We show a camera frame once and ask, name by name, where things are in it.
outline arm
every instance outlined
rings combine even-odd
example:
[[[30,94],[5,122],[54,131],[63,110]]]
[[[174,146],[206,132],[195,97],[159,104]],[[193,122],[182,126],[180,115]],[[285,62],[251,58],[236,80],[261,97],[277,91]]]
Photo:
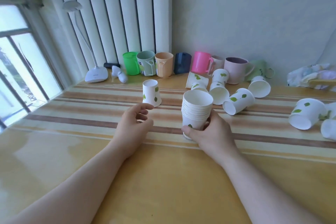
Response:
[[[253,224],[322,224],[240,154],[230,125],[215,111],[204,131],[182,131],[224,168]]]
[[[121,164],[134,153],[153,126],[146,109],[153,106],[138,104],[128,109],[113,139],[101,152],[7,224],[91,223]]]

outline person's left arm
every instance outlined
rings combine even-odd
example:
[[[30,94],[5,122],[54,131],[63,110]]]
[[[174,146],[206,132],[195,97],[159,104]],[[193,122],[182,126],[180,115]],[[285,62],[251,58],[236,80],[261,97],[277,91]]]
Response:
[[[147,109],[153,106],[137,104],[125,111],[113,139],[103,150],[6,224],[91,223],[121,164],[153,126]]]

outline pink mug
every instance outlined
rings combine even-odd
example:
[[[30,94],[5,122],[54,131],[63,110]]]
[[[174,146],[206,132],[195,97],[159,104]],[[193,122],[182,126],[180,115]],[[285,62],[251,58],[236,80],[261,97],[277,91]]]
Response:
[[[207,73],[211,69],[212,62],[213,58],[210,53],[195,52],[191,72],[200,74]]]
[[[250,71],[246,73],[245,71],[246,71],[247,66],[252,66],[252,67]],[[246,75],[250,74],[253,71],[254,65],[249,63],[246,59],[228,57],[225,59],[224,69],[229,72],[229,79],[227,83],[239,84],[244,81],[244,78]]]

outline yellow table surface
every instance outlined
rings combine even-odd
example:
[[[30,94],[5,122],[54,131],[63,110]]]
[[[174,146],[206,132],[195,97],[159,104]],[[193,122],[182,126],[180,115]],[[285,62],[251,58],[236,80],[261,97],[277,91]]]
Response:
[[[182,136],[187,74],[150,78],[158,80],[162,98],[149,112],[154,127],[120,168],[93,223],[251,223],[224,170]],[[0,135],[0,222],[103,149],[124,110],[142,101],[145,79],[79,83],[7,128]],[[232,94],[247,86],[227,88]],[[301,131],[287,121],[304,97],[336,101],[332,92],[273,87],[235,116],[213,108],[251,162],[326,223],[336,223],[336,142],[322,137],[321,123]]]

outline lamp base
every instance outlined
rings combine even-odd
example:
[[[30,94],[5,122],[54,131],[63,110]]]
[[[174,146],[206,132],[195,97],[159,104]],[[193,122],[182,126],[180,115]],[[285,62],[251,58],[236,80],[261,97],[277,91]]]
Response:
[[[90,69],[85,76],[86,82],[102,82],[109,76],[105,67],[94,67]]]

